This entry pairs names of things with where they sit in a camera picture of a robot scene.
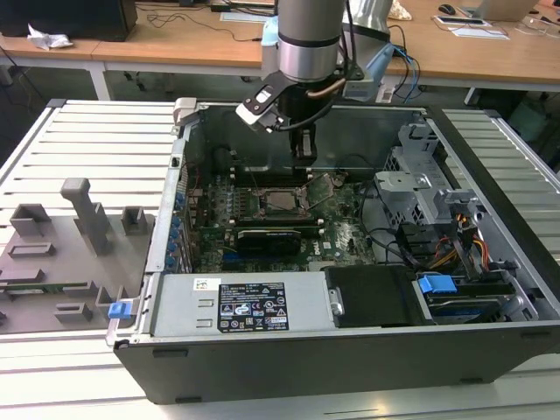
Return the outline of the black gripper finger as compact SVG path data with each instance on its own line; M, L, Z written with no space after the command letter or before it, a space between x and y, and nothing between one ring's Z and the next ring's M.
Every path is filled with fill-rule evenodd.
M317 160L318 153L315 136L315 124L295 129L290 133L292 171L294 173L311 167Z

